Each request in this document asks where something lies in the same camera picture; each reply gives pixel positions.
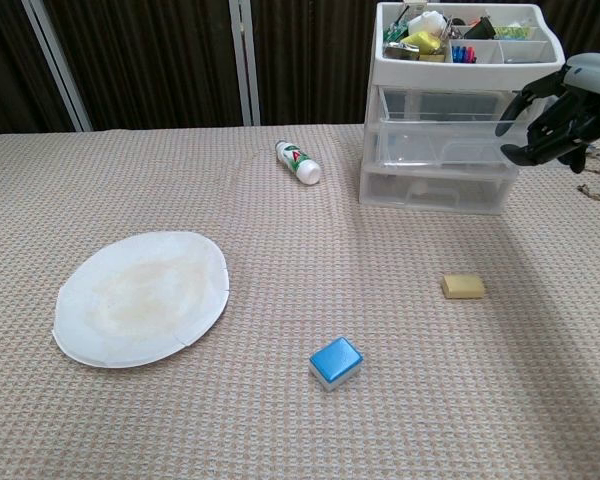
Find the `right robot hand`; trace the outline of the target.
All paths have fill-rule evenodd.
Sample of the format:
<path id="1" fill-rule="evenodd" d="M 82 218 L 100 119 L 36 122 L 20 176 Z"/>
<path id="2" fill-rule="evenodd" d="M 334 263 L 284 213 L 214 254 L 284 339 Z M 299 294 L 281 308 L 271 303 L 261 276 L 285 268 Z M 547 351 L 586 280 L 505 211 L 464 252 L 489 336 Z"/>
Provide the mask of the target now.
<path id="1" fill-rule="evenodd" d="M 574 55 L 560 70 L 527 84 L 502 114 L 495 135 L 507 133 L 535 100 L 551 96 L 557 100 L 528 126 L 527 144 L 505 144 L 500 150 L 517 166 L 556 159 L 579 174 L 588 146 L 600 139 L 600 53 Z"/>

